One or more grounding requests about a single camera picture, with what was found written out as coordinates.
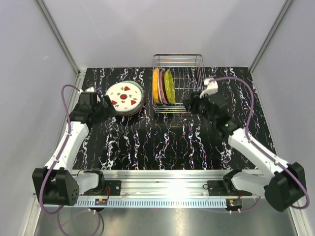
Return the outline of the yellow polka dot plate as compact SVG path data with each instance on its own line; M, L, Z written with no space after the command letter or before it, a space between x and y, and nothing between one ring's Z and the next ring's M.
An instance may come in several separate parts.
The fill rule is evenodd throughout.
M158 96L158 68L153 70L153 81L152 81L152 93L153 93L153 100L155 103L159 103L159 96Z

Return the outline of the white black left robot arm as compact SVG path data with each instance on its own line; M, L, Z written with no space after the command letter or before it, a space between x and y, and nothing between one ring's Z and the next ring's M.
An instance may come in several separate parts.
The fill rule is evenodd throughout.
M66 112L67 127L54 154L43 168L36 168L32 180L41 206L73 206L79 195L91 191L105 192L106 183L100 170L84 171L74 177L72 169L81 144L97 124L115 117L117 112L109 96L86 91L79 95L72 112Z

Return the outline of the pink polka dot plate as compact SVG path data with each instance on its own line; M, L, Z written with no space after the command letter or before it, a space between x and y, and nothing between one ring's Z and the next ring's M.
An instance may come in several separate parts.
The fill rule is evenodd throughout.
M167 95L165 92L165 85L164 85L164 74L165 70L164 69L159 69L159 90L160 90L160 95L161 95L161 100L163 104L168 105L169 102L167 100Z

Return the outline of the lime green polka dot plate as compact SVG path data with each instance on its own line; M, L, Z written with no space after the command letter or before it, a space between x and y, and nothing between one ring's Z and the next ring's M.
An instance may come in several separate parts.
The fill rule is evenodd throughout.
M175 94L175 88L174 88L174 79L169 69L166 70L164 74L164 86L165 86L165 92L166 92L168 103L175 104L176 94Z

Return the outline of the white plate green lettered rim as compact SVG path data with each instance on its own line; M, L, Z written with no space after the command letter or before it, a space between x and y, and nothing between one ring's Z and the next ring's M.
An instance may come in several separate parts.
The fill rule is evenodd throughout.
M159 96L159 101L160 101L160 103L161 104L163 104L163 100L162 100L162 93L161 93L161 85L160 85L160 83L161 83L161 72L160 72L160 70L158 70L158 96Z

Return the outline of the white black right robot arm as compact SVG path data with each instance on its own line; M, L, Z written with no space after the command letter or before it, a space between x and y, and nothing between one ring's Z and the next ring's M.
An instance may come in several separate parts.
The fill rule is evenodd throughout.
M264 197L279 212L301 199L310 203L306 190L304 168L297 162L290 164L279 158L251 137L242 124L227 111L226 103L215 95L200 97L193 92L183 100L187 112L203 116L212 125L213 132L225 143L239 151L262 173L250 175L244 171L231 171L223 177L223 190L228 195L246 191Z

